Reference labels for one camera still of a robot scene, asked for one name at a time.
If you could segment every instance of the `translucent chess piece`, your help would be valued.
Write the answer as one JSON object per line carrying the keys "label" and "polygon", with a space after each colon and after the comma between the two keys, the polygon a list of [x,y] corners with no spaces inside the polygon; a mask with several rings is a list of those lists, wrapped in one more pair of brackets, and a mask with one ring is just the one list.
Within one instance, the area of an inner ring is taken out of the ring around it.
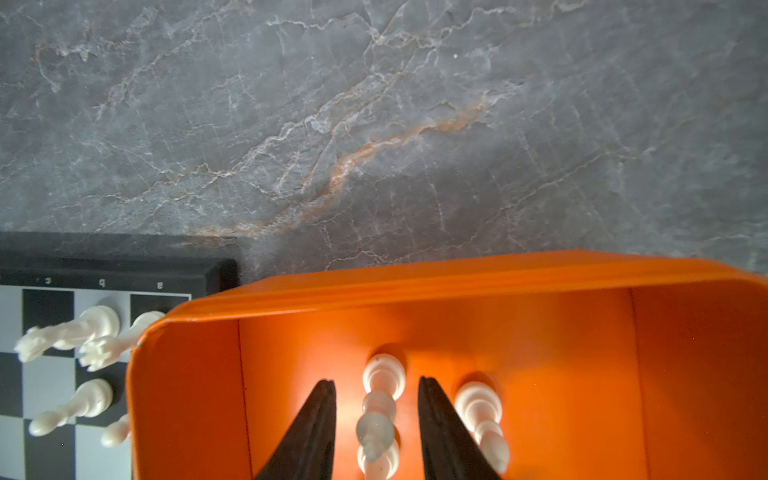
{"label": "translucent chess piece", "polygon": [[382,353],[366,364],[362,383],[368,395],[362,403],[363,414],[357,422],[356,433],[363,457],[366,462],[374,463],[395,442],[395,400],[406,388],[406,370],[397,358]]}
{"label": "translucent chess piece", "polygon": [[384,455],[378,457],[374,462],[366,462],[366,454],[361,445],[357,449],[357,465],[366,475],[366,480],[391,478],[400,466],[400,447],[397,442],[392,442]]}

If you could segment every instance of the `white square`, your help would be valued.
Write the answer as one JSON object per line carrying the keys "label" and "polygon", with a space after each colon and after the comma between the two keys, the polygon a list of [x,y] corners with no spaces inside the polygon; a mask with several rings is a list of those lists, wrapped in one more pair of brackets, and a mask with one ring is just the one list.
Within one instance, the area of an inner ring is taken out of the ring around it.
{"label": "white square", "polygon": [[[112,308],[120,316],[120,331],[126,332],[131,328],[131,294],[116,290],[75,290],[74,291],[74,317],[78,318],[86,309],[96,305],[105,305]],[[75,350],[76,357],[82,354]],[[127,362],[131,352],[125,352],[120,356],[121,362]]]}
{"label": "white square", "polygon": [[24,420],[0,415],[0,477],[24,480]]}
{"label": "white square", "polygon": [[74,426],[74,477],[77,480],[131,480],[131,437],[108,449],[102,427]]}
{"label": "white square", "polygon": [[22,330],[22,288],[0,285],[0,352],[13,353]]}
{"label": "white square", "polygon": [[74,362],[72,358],[41,356],[22,364],[25,419],[69,402],[74,395]]}

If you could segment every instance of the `chess piece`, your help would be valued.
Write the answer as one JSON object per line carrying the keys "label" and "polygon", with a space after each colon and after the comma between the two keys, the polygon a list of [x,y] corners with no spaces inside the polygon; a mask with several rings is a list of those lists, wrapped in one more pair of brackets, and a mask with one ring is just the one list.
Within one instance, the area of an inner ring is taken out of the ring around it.
{"label": "chess piece", "polygon": [[84,354],[80,358],[80,365],[87,366],[89,372],[112,365],[117,362],[123,352],[136,346],[139,337],[149,325],[164,316],[165,313],[158,311],[142,313],[136,317],[134,324],[127,332],[118,336],[102,336],[88,340],[80,347],[80,353]]}
{"label": "chess piece", "polygon": [[[362,384],[368,395],[362,401],[362,416],[357,422],[356,433],[367,465],[387,453],[395,442],[395,400],[406,388],[406,370],[397,358],[381,353],[366,364]],[[399,450],[392,455],[397,457],[399,464]]]}
{"label": "chess piece", "polygon": [[51,347],[69,350],[90,339],[120,332],[120,317],[108,306],[97,305],[85,310],[79,318],[58,325],[33,326],[13,348],[21,362],[38,358]]}
{"label": "chess piece", "polygon": [[392,442],[384,455],[378,457],[374,462],[366,462],[366,454],[362,445],[357,449],[357,465],[366,480],[386,480],[391,478],[400,467],[400,447],[397,442]]}
{"label": "chess piece", "polygon": [[502,401],[496,392],[482,382],[468,382],[456,393],[455,407],[467,430],[474,432],[485,460],[495,471],[506,472],[509,444],[498,424],[502,420]]}
{"label": "chess piece", "polygon": [[112,404],[112,395],[112,387],[106,380],[88,380],[78,387],[69,402],[32,420],[29,433],[39,437],[53,432],[74,417],[95,417]]}
{"label": "chess piece", "polygon": [[126,413],[104,429],[104,433],[101,434],[101,444],[111,449],[124,442],[130,434],[131,427],[128,425],[128,414]]}

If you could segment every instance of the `black square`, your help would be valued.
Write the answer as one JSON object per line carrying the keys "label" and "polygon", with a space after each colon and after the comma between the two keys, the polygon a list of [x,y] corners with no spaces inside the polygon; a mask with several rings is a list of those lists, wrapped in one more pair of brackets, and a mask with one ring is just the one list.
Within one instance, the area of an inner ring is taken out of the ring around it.
{"label": "black square", "polygon": [[[74,319],[74,292],[63,290],[24,289],[22,300],[22,327],[58,325]],[[44,355],[73,357],[74,350],[50,348]]]}
{"label": "black square", "polygon": [[125,362],[117,362],[112,365],[105,366],[103,369],[99,369],[95,372],[89,372],[86,367],[81,366],[79,363],[77,369],[74,371],[74,384],[80,386],[88,380],[92,379],[104,379],[109,382],[112,387],[112,405],[104,410],[101,414],[95,417],[77,417],[75,420],[79,425],[96,425],[99,427],[105,427],[112,422],[116,422],[123,415],[128,413],[128,403],[125,398],[125,373],[128,368],[128,364]]}
{"label": "black square", "polygon": [[42,437],[29,435],[24,420],[24,463],[27,480],[74,480],[74,425],[62,425]]}
{"label": "black square", "polygon": [[131,295],[131,325],[136,317],[142,313],[159,310],[162,313],[170,312],[174,307],[186,302],[185,296],[175,295]]}
{"label": "black square", "polygon": [[14,353],[0,352],[0,415],[22,417],[22,363]]}

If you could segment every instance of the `marble countertop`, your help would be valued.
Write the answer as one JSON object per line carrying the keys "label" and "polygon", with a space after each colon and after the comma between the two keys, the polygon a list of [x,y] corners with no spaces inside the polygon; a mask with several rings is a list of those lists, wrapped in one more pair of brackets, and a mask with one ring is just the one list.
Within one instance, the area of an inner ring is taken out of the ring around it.
{"label": "marble countertop", "polygon": [[224,254],[243,282],[566,248],[766,272],[766,17],[9,0],[0,248]]}

